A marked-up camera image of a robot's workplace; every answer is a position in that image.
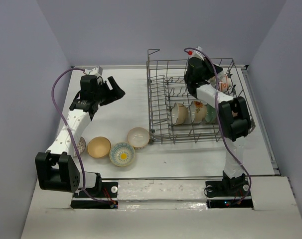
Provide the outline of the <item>leaf and flower pattern bowl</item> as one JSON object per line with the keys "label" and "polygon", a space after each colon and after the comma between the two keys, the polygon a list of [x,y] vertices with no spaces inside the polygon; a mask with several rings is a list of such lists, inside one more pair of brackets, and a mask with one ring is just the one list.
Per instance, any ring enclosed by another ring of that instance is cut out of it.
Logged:
{"label": "leaf and flower pattern bowl", "polygon": [[219,76],[217,78],[213,76],[208,81],[212,87],[216,88],[217,81],[219,81],[219,79],[220,79]]}

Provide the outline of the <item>mint green bowl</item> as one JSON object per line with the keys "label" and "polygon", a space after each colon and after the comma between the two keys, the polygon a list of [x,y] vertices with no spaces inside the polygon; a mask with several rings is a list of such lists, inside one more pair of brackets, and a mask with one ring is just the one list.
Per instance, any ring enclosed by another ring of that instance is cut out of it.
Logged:
{"label": "mint green bowl", "polygon": [[206,105],[206,110],[207,110],[207,113],[206,113],[206,116],[205,116],[205,122],[206,123],[214,123],[216,121],[216,117],[217,117],[217,114],[216,114],[216,109],[214,107],[212,107],[211,105],[207,104]]}

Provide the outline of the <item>small patterned bowl under arm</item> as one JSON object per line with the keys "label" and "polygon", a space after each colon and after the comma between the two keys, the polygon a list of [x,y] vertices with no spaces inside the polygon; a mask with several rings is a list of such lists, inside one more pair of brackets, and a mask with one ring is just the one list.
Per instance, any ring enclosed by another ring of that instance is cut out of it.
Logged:
{"label": "small patterned bowl under arm", "polygon": [[81,155],[85,149],[86,149],[86,141],[83,137],[80,137],[77,144],[77,150],[79,154]]}

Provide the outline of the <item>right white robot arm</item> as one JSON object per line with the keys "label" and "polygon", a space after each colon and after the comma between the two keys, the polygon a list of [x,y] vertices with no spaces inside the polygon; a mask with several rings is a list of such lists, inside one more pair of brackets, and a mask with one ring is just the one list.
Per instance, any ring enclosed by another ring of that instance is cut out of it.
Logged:
{"label": "right white robot arm", "polygon": [[204,192],[208,198],[239,197],[249,193],[249,173],[243,165],[244,140],[252,127],[244,97],[232,97],[216,89],[209,79],[223,69],[208,59],[192,56],[184,75],[189,93],[216,111],[217,122],[226,148],[225,166],[220,181],[208,181]]}

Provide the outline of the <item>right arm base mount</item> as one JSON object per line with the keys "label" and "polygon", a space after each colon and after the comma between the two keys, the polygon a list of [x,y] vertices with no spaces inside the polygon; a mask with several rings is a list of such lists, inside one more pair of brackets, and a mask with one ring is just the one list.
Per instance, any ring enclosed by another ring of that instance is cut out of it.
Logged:
{"label": "right arm base mount", "polygon": [[209,209],[226,208],[251,208],[253,209],[253,200],[251,193],[248,192],[248,180],[237,180],[234,186],[226,184],[226,180],[206,181],[203,193]]}

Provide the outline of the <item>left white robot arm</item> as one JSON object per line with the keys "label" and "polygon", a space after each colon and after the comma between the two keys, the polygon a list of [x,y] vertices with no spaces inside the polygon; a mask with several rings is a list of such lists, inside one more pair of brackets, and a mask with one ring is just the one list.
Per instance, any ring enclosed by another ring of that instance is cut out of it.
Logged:
{"label": "left white robot arm", "polygon": [[42,190],[74,193],[84,189],[92,197],[101,193],[102,184],[94,179],[86,182],[83,162],[76,166],[73,155],[79,153],[77,144],[98,108],[124,95],[125,91],[112,76],[106,81],[96,75],[81,77],[80,90],[69,107],[68,116],[62,119],[64,126],[49,148],[36,155],[36,172]]}

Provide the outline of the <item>plain white bowl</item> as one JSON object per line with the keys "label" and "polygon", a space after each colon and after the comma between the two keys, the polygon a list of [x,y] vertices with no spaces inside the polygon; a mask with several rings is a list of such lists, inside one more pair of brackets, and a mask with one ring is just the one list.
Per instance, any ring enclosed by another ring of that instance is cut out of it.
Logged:
{"label": "plain white bowl", "polygon": [[206,105],[200,101],[192,101],[190,105],[190,117],[192,123],[201,123],[207,115]]}

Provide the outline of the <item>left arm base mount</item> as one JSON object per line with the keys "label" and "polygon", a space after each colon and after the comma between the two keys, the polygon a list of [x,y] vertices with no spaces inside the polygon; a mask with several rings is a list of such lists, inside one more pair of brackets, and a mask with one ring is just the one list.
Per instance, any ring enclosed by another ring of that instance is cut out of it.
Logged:
{"label": "left arm base mount", "polygon": [[116,210],[118,201],[118,180],[102,179],[99,173],[86,173],[86,192],[75,192],[70,207],[73,209],[112,209]]}

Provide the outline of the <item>orange coral pattern bowl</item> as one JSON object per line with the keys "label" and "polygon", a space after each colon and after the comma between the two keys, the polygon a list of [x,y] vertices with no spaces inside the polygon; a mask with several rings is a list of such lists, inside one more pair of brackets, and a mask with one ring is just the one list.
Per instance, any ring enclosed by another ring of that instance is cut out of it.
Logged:
{"label": "orange coral pattern bowl", "polygon": [[219,80],[219,91],[225,93],[231,89],[231,78],[228,76],[228,74],[221,74],[218,75]]}

